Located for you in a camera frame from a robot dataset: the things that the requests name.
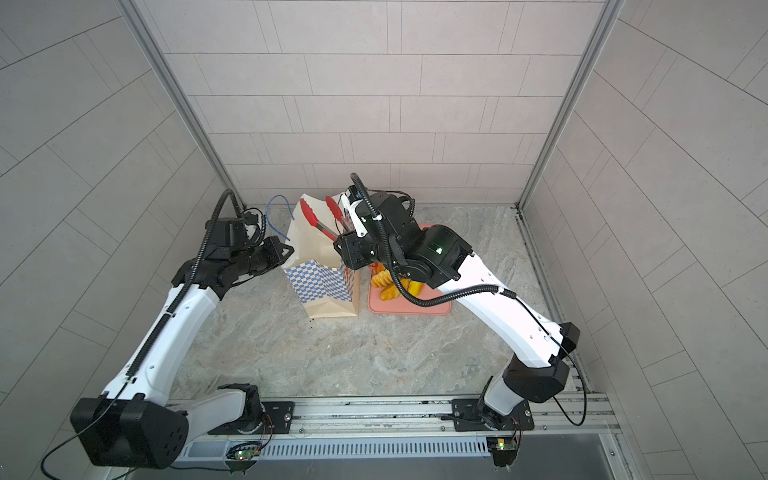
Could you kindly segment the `yellow oblong bread roll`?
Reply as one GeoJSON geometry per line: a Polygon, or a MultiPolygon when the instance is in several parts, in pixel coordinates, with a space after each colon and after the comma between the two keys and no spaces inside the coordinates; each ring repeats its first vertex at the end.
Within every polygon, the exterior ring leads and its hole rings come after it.
{"type": "Polygon", "coordinates": [[[412,281],[408,286],[408,291],[411,295],[418,297],[423,288],[423,283],[412,281]]]}

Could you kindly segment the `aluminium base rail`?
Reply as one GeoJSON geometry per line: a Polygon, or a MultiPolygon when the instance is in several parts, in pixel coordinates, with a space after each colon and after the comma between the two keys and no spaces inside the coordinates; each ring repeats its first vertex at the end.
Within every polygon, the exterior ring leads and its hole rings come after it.
{"type": "Polygon", "coordinates": [[[504,417],[480,410],[476,395],[277,398],[266,401],[269,433],[217,430],[189,442],[174,473],[254,477],[268,466],[310,461],[370,466],[378,460],[478,461],[487,469],[534,478],[627,479],[620,428],[603,394],[561,394],[543,404],[522,402],[504,417]],[[515,437],[511,467],[497,468],[487,437],[515,437]],[[255,462],[225,458],[234,445],[258,441],[255,462]]]}

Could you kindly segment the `right circuit board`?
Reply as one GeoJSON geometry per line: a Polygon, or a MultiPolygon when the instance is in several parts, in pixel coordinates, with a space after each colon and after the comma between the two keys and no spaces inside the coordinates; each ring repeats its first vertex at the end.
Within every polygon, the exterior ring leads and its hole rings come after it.
{"type": "Polygon", "coordinates": [[[487,450],[497,468],[511,467],[518,456],[520,442],[515,437],[487,437],[487,450]]]}

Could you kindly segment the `circuit board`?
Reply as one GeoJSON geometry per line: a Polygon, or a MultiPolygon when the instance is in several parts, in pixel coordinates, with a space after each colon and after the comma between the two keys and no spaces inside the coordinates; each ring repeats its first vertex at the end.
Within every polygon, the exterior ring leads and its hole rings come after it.
{"type": "Polygon", "coordinates": [[[260,456],[263,443],[258,441],[249,441],[232,446],[226,453],[225,458],[232,462],[255,462],[260,456]]]}
{"type": "Polygon", "coordinates": [[[511,467],[518,456],[520,442],[515,437],[487,437],[487,450],[497,468],[511,467]]]}

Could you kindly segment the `aluminium corner profile left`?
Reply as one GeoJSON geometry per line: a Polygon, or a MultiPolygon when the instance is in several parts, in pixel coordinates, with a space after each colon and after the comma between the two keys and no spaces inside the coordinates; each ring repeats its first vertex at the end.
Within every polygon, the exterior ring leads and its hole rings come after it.
{"type": "Polygon", "coordinates": [[[201,150],[204,158],[208,161],[222,184],[235,193],[238,205],[243,207],[245,203],[237,187],[224,168],[220,156],[216,152],[208,134],[204,131],[199,116],[192,108],[188,96],[183,92],[181,85],[173,74],[170,64],[161,51],[159,43],[148,28],[148,24],[140,12],[137,3],[131,0],[116,0],[115,4],[197,147],[201,150]]]}

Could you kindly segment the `aluminium corner profile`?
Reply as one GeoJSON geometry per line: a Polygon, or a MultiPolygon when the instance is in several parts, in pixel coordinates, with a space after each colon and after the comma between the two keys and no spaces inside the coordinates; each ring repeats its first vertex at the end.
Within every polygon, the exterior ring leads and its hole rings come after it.
{"type": "Polygon", "coordinates": [[[235,193],[238,205],[243,207],[245,203],[237,187],[224,168],[220,156],[216,152],[208,134],[204,131],[199,116],[192,108],[188,96],[183,92],[181,85],[173,74],[170,64],[161,51],[159,43],[148,28],[148,24],[140,12],[137,3],[131,0],[116,0],[115,4],[197,147],[201,150],[204,158],[208,161],[222,184],[235,193]]]}
{"type": "Polygon", "coordinates": [[[535,190],[543,177],[546,166],[557,146],[557,142],[567,125],[610,32],[618,19],[623,4],[624,1],[622,0],[608,0],[604,2],[595,27],[588,38],[585,50],[577,64],[574,75],[545,138],[542,149],[537,157],[537,161],[534,164],[531,176],[527,181],[520,201],[517,204],[517,209],[520,212],[523,212],[532,200],[533,194],[535,193],[535,190]]]}

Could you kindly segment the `aluminium corner profile right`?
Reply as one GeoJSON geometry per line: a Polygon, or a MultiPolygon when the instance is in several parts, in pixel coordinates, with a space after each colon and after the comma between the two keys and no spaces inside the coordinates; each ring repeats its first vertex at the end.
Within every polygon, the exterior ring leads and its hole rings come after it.
{"type": "Polygon", "coordinates": [[[523,212],[532,200],[533,194],[535,193],[535,190],[543,177],[546,166],[557,146],[557,142],[567,125],[610,32],[618,19],[623,4],[624,1],[622,0],[608,0],[604,2],[595,27],[588,38],[585,50],[577,64],[574,75],[545,138],[542,149],[537,157],[537,161],[534,164],[531,176],[527,181],[520,201],[517,204],[517,209],[520,212],[523,212]]]}

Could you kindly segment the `left circuit board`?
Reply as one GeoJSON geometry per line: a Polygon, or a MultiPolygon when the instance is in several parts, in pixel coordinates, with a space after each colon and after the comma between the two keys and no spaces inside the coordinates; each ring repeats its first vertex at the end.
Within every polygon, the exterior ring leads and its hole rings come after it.
{"type": "Polygon", "coordinates": [[[249,441],[232,446],[226,453],[225,458],[232,462],[255,462],[260,456],[263,443],[258,441],[249,441]]]}

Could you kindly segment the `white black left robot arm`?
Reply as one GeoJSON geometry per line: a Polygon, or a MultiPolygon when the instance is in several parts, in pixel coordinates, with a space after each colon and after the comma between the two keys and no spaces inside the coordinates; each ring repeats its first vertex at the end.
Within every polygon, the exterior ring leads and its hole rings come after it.
{"type": "Polygon", "coordinates": [[[70,422],[92,464],[164,469],[191,440],[219,428],[265,431],[256,386],[231,383],[196,400],[168,403],[176,374],[197,332],[241,276],[261,276],[294,250],[270,236],[256,247],[224,253],[213,246],[202,260],[177,271],[166,303],[130,357],[102,393],[82,398],[70,422]]]}

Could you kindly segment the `blue checkered paper bag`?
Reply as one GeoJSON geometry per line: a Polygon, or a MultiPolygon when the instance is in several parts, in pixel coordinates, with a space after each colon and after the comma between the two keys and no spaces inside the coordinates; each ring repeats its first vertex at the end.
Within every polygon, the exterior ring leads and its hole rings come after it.
{"type": "Polygon", "coordinates": [[[287,231],[279,236],[294,248],[282,265],[290,285],[311,319],[356,317],[359,314],[360,274],[347,268],[330,240],[291,211],[287,231]]]}

